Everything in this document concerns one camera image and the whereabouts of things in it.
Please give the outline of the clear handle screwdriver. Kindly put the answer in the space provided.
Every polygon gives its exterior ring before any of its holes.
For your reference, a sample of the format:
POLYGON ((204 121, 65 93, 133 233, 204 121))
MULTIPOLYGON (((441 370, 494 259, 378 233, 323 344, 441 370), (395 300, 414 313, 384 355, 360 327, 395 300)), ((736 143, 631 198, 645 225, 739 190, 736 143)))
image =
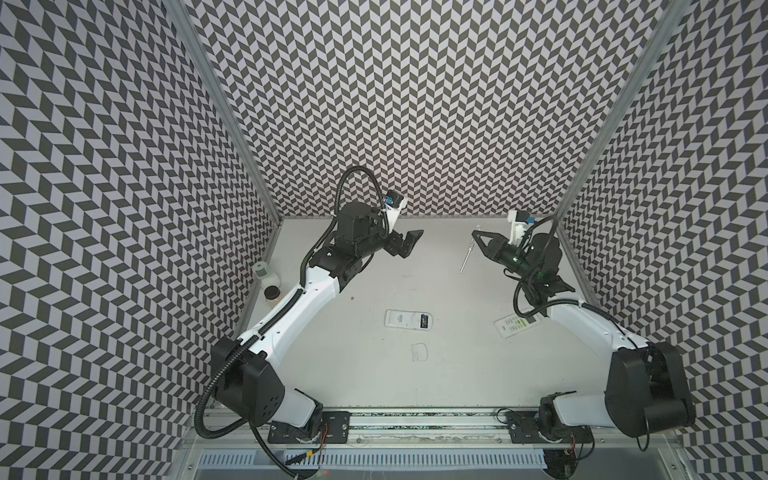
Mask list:
POLYGON ((463 261, 462 261, 462 264, 461 264, 461 267, 460 267, 460 270, 459 270, 459 274, 460 274, 460 275, 461 275, 461 274, 463 274, 463 272, 464 272, 464 270, 465 270, 465 268, 466 268, 466 265, 467 265, 467 263, 468 263, 468 261, 469 261, 469 259, 470 259, 471 255, 472 255, 472 252, 473 252, 474 246, 475 246, 475 241, 474 241, 474 240, 472 240, 472 241, 470 242, 470 244, 469 244, 468 248, 467 248, 467 252, 466 252, 466 255, 465 255, 465 257, 464 257, 464 259, 463 259, 463 261))

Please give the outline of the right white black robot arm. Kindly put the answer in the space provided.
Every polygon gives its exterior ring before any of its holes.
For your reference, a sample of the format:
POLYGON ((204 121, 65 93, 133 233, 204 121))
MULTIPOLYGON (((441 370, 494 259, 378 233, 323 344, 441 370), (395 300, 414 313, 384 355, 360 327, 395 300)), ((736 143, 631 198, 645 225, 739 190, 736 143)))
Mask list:
POLYGON ((563 256, 554 217, 533 220, 516 211, 509 235, 476 229, 474 244, 516 283, 513 317, 530 323, 547 317, 569 330, 607 366, 597 394, 575 390, 541 398, 533 419, 545 442, 563 441, 581 427, 615 428, 629 438, 649 439, 696 421, 683 359, 668 342, 652 342, 621 326, 604 309, 577 297, 559 273, 563 256))

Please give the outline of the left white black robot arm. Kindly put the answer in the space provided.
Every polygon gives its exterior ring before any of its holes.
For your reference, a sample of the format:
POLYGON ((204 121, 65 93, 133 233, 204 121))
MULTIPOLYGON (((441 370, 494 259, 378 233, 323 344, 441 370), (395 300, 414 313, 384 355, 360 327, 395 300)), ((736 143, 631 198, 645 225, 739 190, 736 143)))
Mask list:
POLYGON ((288 389, 277 373, 285 354, 313 318, 385 251, 408 257, 423 233, 395 225, 407 199, 383 191, 373 171, 352 166, 341 176, 329 226, 303 257, 298 283, 255 326, 212 348, 212 375, 195 408, 193 425, 204 439, 244 425, 283 424, 305 438, 321 429, 322 404, 288 389))

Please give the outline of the white bottle green cap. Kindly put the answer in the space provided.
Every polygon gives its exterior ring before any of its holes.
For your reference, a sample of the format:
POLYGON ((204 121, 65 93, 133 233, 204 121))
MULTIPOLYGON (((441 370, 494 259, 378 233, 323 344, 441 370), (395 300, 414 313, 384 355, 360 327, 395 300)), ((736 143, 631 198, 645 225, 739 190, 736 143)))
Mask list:
POLYGON ((262 289, 280 288, 281 279, 276 271, 266 262, 258 261, 252 266, 252 272, 262 289))

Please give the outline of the jar with black lid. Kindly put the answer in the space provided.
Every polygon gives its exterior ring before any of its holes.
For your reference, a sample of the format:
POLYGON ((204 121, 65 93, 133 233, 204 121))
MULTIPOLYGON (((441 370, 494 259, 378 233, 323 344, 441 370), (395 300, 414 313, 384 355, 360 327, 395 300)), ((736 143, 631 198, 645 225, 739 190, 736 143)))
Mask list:
POLYGON ((263 295, 266 301, 276 302, 281 297, 281 290, 276 285, 270 285, 263 290, 263 295))

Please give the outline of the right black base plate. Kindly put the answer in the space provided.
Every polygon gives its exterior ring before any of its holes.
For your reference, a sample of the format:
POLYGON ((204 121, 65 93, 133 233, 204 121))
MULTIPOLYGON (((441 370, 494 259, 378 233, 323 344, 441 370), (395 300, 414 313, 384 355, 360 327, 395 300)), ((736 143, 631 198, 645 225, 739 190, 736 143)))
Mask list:
POLYGON ((591 445, 589 427, 564 425, 556 416, 544 420, 533 410, 504 410, 497 419, 506 426, 514 444, 591 445))

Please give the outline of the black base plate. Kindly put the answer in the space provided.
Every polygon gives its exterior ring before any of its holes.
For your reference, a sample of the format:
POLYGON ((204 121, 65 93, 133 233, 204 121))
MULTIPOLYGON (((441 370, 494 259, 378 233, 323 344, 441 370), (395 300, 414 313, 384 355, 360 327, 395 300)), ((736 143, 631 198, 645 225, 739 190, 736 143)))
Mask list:
POLYGON ((311 430, 274 422, 270 426, 267 441, 270 444, 283 445, 315 445, 322 441, 332 445, 346 444, 349 438, 350 424, 350 411, 323 411, 317 427, 312 427, 311 430))
POLYGON ((544 420, 533 410, 504 410, 497 419, 506 426, 514 444, 591 445, 589 427, 564 425, 556 416, 544 420))

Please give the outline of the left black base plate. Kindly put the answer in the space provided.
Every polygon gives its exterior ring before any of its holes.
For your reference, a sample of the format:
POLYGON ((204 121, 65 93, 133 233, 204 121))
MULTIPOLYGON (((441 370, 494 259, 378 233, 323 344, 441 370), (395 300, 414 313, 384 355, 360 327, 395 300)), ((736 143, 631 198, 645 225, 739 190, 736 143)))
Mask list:
POLYGON ((322 441, 332 445, 346 444, 349 438, 350 424, 350 411, 323 411, 317 427, 312 427, 311 430, 274 422, 270 426, 267 441, 270 444, 283 445, 315 445, 322 441))

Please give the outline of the aluminium mounting rail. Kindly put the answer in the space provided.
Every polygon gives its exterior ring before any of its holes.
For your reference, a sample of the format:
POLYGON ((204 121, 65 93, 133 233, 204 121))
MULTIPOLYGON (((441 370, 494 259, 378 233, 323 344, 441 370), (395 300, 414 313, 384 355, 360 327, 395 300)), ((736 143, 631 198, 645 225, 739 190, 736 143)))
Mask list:
MULTIPOLYGON (((501 423, 503 413, 495 413, 499 407, 490 408, 353 408, 330 407, 331 411, 350 412, 346 424, 346 443, 331 444, 326 448, 503 448, 537 447, 565 449, 571 445, 545 442, 538 433, 531 438, 523 434, 524 443, 513 443, 510 432, 513 427, 501 423)), ((209 408, 204 413, 205 424, 210 429, 223 428, 240 417, 225 408, 209 408)), ((595 446, 598 448, 628 448, 635 450, 637 440, 624 436, 617 429, 591 427, 595 446)), ((258 446, 245 425, 229 435, 206 440, 190 428, 183 440, 184 447, 234 447, 258 446)), ((652 434, 651 449, 681 448, 682 442, 673 431, 652 434)))

